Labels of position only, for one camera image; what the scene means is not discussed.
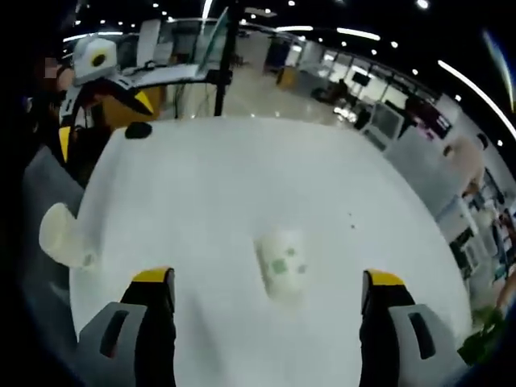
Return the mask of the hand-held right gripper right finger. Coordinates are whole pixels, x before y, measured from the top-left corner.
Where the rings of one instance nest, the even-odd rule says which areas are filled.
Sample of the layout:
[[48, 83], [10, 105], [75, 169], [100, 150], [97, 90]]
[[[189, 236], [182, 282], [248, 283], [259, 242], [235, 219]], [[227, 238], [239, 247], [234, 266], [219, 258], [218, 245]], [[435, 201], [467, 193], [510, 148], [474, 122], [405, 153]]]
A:
[[465, 371], [451, 330], [396, 275], [364, 270], [361, 317], [361, 386], [451, 386]]

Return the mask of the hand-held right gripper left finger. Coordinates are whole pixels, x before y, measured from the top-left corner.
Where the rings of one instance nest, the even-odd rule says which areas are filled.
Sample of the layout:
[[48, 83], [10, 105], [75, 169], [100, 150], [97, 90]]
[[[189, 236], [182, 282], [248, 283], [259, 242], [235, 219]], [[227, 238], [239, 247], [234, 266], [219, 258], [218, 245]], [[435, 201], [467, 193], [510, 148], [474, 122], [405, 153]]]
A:
[[79, 334], [77, 365], [86, 386], [174, 386], [175, 272], [144, 270], [118, 302]]

